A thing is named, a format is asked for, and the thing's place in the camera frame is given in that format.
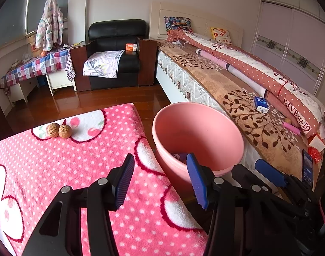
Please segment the purple cloth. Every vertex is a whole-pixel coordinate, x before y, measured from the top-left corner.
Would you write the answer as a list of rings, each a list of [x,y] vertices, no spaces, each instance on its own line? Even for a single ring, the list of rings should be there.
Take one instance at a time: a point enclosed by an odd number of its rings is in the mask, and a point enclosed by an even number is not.
[[[184,164],[187,162],[187,153],[172,153],[171,156]]]

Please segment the smartphone on bed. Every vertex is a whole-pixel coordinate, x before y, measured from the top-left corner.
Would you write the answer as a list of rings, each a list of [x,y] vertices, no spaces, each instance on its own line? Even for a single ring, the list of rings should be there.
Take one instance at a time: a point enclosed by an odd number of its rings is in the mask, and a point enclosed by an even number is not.
[[[306,152],[302,151],[302,182],[309,188],[313,187],[313,162],[311,156]]]

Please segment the pink plastic basin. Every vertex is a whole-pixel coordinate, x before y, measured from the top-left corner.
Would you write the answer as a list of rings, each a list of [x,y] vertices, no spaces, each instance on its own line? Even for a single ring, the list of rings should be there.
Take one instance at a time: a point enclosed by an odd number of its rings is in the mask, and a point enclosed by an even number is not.
[[[175,187],[188,186],[186,164],[174,154],[194,153],[198,162],[223,175],[239,164],[244,141],[238,127],[218,110],[200,103],[173,103],[161,109],[152,126],[158,162]]]

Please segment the pink polka dot blanket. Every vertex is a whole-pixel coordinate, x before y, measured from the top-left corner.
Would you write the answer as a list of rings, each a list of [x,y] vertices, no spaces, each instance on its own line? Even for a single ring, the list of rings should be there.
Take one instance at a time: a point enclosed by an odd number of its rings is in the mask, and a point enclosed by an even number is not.
[[[64,186],[88,187],[120,166],[135,169],[123,205],[110,214],[120,255],[202,255],[206,233],[159,166],[131,103],[58,121],[71,137],[51,138],[47,126],[0,141],[0,240],[21,255],[39,219]]]

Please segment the blue tissue pack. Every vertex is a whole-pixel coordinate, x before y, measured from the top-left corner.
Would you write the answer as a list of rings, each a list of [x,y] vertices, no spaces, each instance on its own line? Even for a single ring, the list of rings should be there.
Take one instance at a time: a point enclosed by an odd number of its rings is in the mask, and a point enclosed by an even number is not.
[[[264,98],[255,96],[253,100],[254,100],[255,108],[258,112],[267,113],[269,111],[267,101]]]

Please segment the red polka dot quilt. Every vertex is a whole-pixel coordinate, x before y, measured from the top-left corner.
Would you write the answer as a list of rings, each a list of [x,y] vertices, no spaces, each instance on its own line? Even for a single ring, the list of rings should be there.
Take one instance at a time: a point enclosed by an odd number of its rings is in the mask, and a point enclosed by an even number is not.
[[[167,33],[167,41],[178,39],[223,60],[280,100],[295,117],[307,138],[319,133],[325,116],[324,105],[278,69],[243,49],[211,40],[185,29]]]

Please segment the right walnut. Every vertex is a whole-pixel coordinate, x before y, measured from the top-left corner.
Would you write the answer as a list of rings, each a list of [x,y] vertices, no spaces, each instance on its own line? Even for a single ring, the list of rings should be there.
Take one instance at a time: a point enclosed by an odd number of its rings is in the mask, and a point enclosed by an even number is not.
[[[59,127],[58,134],[63,139],[68,139],[72,135],[72,128],[69,125],[62,124]]]

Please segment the walnut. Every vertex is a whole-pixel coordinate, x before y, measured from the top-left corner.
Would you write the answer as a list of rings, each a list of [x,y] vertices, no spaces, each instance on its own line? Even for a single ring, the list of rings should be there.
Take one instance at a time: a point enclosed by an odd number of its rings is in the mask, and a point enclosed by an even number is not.
[[[69,125],[62,124],[59,127],[58,134],[63,139],[68,139],[72,135],[72,128]]]
[[[51,123],[47,126],[47,135],[50,137],[50,138],[56,138],[59,136],[59,128],[60,128],[60,125],[56,122],[54,123]]]

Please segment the left walnut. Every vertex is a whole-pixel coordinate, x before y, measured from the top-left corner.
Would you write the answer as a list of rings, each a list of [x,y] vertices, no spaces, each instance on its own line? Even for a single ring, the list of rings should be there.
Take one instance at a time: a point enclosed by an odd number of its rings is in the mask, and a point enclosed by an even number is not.
[[[56,122],[54,123],[51,123],[47,126],[47,135],[50,137],[50,138],[56,138],[59,136],[59,128],[60,128],[60,125]]]

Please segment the pink rolled sheet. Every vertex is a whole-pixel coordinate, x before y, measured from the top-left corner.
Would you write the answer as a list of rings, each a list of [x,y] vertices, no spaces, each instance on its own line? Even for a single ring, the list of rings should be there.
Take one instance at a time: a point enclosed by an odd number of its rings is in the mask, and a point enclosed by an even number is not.
[[[199,54],[200,56],[212,61],[213,63],[219,65],[220,67],[226,69],[232,75],[234,75],[235,77],[239,78],[240,80],[245,82],[247,85],[249,85],[253,90],[255,90],[255,92],[260,97],[265,98],[266,89],[264,89],[262,86],[260,86],[259,84],[257,84],[256,82],[254,82],[253,80],[251,80],[250,78],[245,76],[242,72],[240,72],[238,69],[234,68],[229,63],[227,63],[221,59],[218,59],[218,58],[214,57],[213,55],[211,55],[210,53],[207,53],[199,48],[196,48],[196,53]]]

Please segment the bed with brown blanket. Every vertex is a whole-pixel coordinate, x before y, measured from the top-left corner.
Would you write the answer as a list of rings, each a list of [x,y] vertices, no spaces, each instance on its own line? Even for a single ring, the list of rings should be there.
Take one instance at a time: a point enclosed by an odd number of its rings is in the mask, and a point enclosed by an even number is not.
[[[171,102],[193,102],[210,106],[230,117],[241,130],[245,148],[241,163],[253,169],[265,159],[281,172],[302,176],[302,151],[307,137],[295,117],[266,90],[269,111],[256,110],[249,85],[226,69],[200,56],[186,42],[157,42],[157,78]]]

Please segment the checked cloth covered table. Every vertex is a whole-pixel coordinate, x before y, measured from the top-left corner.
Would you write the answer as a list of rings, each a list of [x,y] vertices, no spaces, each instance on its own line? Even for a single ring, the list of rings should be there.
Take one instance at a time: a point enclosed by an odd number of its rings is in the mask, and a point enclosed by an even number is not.
[[[7,72],[0,80],[0,89],[8,96],[10,103],[19,100],[27,102],[29,93],[39,85],[35,80],[37,77],[46,77],[52,93],[70,86],[76,91],[75,75],[70,49],[59,49]]]

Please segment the white wardrobe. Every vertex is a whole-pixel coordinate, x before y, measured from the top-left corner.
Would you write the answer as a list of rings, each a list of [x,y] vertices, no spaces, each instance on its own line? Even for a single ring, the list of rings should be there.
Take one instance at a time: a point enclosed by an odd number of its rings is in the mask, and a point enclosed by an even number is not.
[[[315,0],[260,0],[250,51],[325,101],[325,12]]]

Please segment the yellow floral pillow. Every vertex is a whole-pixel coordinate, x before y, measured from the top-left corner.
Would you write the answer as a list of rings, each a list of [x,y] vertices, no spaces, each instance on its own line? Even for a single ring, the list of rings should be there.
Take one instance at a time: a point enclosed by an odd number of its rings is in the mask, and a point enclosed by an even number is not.
[[[229,45],[233,44],[228,30],[215,27],[211,27],[210,30],[215,41]]]

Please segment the colourful cartoon pillow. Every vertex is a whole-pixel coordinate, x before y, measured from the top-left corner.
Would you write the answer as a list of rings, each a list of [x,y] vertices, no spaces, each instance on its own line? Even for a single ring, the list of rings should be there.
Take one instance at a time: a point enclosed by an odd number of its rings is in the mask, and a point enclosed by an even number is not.
[[[165,16],[166,31],[183,29],[192,32],[191,20],[188,17],[169,17]]]

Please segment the hanging floral padded jacket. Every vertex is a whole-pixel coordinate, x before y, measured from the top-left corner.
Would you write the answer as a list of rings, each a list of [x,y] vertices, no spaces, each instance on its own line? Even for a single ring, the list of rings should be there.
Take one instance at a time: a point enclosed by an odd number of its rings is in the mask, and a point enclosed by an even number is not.
[[[36,33],[36,48],[51,51],[54,44],[61,45],[63,38],[63,13],[57,0],[47,0]]]

